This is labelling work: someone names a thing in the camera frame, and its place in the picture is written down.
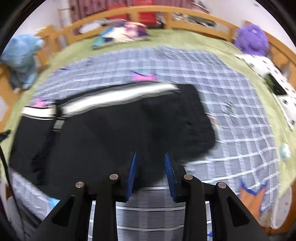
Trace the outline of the black pants with white stripe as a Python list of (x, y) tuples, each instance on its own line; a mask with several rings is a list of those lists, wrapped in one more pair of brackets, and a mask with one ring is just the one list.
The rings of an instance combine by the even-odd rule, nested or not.
[(215, 145), (215, 132), (190, 84), (138, 82), (89, 90), (47, 107), (26, 106), (10, 167), (49, 196), (77, 181), (90, 188), (136, 161), (135, 189), (165, 174), (165, 154), (195, 161)]

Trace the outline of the grey checked star bedsheet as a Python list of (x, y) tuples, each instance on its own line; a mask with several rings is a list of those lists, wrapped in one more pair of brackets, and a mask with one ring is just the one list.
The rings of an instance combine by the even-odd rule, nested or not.
[[(132, 71), (156, 74), (160, 82), (194, 85), (205, 112), (217, 121), (216, 144), (207, 155), (188, 163), (186, 170), (210, 184), (224, 181), (236, 194), (240, 187), (256, 194), (265, 186), (259, 217), (270, 211), (280, 181), (267, 111), (251, 81), (218, 56), (166, 46), (127, 48), (88, 56), (65, 67), (39, 84), (29, 105), (38, 97), (55, 100), (99, 86), (128, 83)], [(17, 198), (43, 220), (57, 201), (18, 172), (12, 172), (11, 179)], [(181, 240), (185, 205), (173, 203), (165, 179), (133, 194), (128, 203), (116, 205), (119, 240)]]

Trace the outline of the small light blue ball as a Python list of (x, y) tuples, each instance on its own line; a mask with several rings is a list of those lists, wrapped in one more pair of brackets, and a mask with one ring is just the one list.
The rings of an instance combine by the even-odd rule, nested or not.
[(280, 147), (280, 157), (281, 157), (283, 162), (286, 162), (286, 161), (288, 161), (290, 159), (291, 151), (290, 151), (288, 143), (284, 143), (284, 144), (281, 145), (281, 147)]

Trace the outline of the green fleece blanket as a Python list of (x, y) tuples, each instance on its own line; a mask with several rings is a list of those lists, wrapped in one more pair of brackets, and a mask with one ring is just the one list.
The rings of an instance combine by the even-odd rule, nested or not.
[(37, 86), (14, 106), (7, 127), (16, 130), (24, 105), (38, 98), (69, 97), (84, 90), (129, 82), (131, 71), (156, 74), (159, 81), (196, 86), (205, 109), (217, 119), (213, 149), (187, 165), (209, 183), (225, 181), (237, 192), (239, 180), (251, 190), (266, 184), (265, 204), (295, 180), (295, 154), (280, 159), (287, 143), (295, 152), (295, 110), (288, 79), (266, 57), (241, 53), (233, 44), (182, 30), (151, 30), (146, 40), (93, 48), (85, 39), (56, 53)]

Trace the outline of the white spotted storage box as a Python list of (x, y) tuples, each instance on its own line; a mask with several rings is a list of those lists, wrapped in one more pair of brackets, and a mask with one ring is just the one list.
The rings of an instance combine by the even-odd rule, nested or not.
[(236, 54), (267, 85), (281, 108), (288, 126), (295, 128), (295, 89), (288, 79), (276, 68), (273, 62), (264, 56)]

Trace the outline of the colourful geometric pillow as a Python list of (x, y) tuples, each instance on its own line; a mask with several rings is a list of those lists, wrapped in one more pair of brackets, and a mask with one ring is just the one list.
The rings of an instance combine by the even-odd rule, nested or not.
[(100, 49), (115, 43), (147, 40), (151, 36), (146, 25), (139, 22), (123, 22), (107, 27), (94, 40), (92, 48)]

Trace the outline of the purple fluffy plush toy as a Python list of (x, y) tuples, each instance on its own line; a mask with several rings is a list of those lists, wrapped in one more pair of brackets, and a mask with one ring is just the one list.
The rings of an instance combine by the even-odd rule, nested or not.
[(269, 51), (265, 32), (254, 24), (245, 24), (237, 31), (234, 45), (244, 54), (265, 56)]

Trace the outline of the red chair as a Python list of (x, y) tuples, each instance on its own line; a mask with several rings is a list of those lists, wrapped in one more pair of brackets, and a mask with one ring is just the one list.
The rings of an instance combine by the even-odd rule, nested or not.
[[(132, 6), (153, 6), (154, 5), (154, 1), (150, 1), (150, 0), (134, 0), (132, 1)], [(107, 10), (112, 10), (112, 9), (118, 9), (118, 8), (125, 8), (127, 7), (127, 4), (125, 3), (117, 3), (117, 4), (112, 4), (111, 6), (107, 6)], [(112, 16), (109, 17), (108, 19), (122, 19), (122, 20), (130, 20), (130, 17), (128, 14), (123, 14), (123, 15), (116, 15), (116, 16)], [(139, 14), (139, 20), (142, 24), (145, 25), (155, 25), (157, 23), (156, 20), (156, 14), (153, 12), (142, 12)]]

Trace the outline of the light blue cloth on bedframe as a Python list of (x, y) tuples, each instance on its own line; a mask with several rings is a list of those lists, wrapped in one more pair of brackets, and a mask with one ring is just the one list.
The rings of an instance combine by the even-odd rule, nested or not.
[(13, 89), (27, 90), (37, 78), (35, 53), (44, 45), (41, 37), (30, 34), (17, 35), (10, 39), (3, 53), (1, 63), (10, 71), (10, 85)]

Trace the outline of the red striped curtain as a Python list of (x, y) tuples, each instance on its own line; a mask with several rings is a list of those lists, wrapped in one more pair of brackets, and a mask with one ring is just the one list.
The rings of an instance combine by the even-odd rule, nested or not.
[(132, 1), (132, 0), (74, 0), (69, 1), (73, 13), (73, 20), (77, 21), (87, 16), (107, 11), (110, 9), (124, 8), (127, 6), (156, 5), (158, 1)]

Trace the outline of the wooden bed frame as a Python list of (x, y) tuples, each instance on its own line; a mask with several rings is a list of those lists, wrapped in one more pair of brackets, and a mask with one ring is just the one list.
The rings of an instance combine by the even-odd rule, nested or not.
[[(117, 15), (128, 15), (129, 20), (132, 22), (142, 22), (141, 14), (142, 13), (155, 13), (160, 14), (164, 17), (164, 29), (171, 30), (171, 29), (182, 29), (188, 30), (192, 32), (201, 33), (203, 35), (223, 39), (228, 42), (233, 42), (238, 29), (240, 27), (218, 18), (216, 16), (203, 13), (201, 11), (196, 11), (193, 9), (186, 9), (186, 8), (178, 8), (174, 6), (128, 6), (125, 8), (117, 8), (111, 9), (108, 11), (102, 11), (100, 13), (96, 13), (94, 15), (88, 16), (81, 20), (75, 21), (73, 24), (68, 25), (60, 30), (55, 30), (53, 25), (48, 25), (41, 29), (41, 31), (37, 32), (36, 36), (45, 39), (45, 46), (41, 51), (36, 53), (37, 59), (41, 64), (41, 69), (46, 68), (48, 62), (51, 59), (51, 56), (59, 52), (61, 50), (61, 44), (57, 40), (59, 36), (63, 36), (66, 39), (67, 44), (73, 44), (74, 42), (87, 39), (93, 36), (97, 36), (106, 27), (99, 27), (94, 30), (88, 31), (84, 34), (74, 35), (73, 30), (81, 27), (82, 25), (91, 23), (96, 20), (100, 20), (102, 18), (110, 18)], [(174, 15), (176, 14), (185, 14), (188, 16), (194, 16), (198, 18), (202, 18), (204, 20), (210, 20), (215, 22), (216, 24), (220, 24), (222, 26), (227, 27), (226, 31), (217, 30), (215, 28), (208, 28), (201, 25), (189, 23), (186, 20), (176, 20)], [(265, 32), (269, 44), (271, 46), (271, 52), (273, 54), (273, 62), (277, 67), (281, 66), (288, 66), (290, 68), (291, 74), (288, 78), (290, 84), (295, 88), (295, 52), (293, 52), (287, 45), (283, 44), (279, 39), (276, 39), (273, 35), (268, 32)], [(11, 91), (9, 94), (4, 95), (4, 100), (8, 104), (8, 110), (4, 114), (4, 120), (1, 121), (1, 130), (4, 129), (4, 124), (7, 123), (8, 118), (11, 115), (12, 106), (16, 102), (17, 98), (20, 94), (13, 94)]]

